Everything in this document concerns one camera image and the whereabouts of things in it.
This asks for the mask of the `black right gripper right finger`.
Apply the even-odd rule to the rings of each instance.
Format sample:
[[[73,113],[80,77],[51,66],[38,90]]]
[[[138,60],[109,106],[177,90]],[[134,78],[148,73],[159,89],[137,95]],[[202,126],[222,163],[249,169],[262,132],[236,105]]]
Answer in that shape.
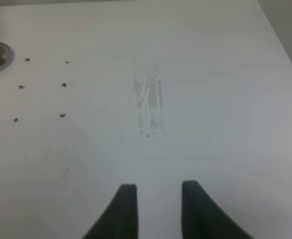
[[[184,239],[250,239],[195,180],[182,183]]]

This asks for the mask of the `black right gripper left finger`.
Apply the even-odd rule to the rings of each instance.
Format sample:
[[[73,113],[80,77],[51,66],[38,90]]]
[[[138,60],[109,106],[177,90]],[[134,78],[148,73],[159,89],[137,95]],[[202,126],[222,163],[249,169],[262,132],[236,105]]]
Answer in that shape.
[[[120,185],[104,213],[83,238],[138,238],[137,186],[135,184]]]

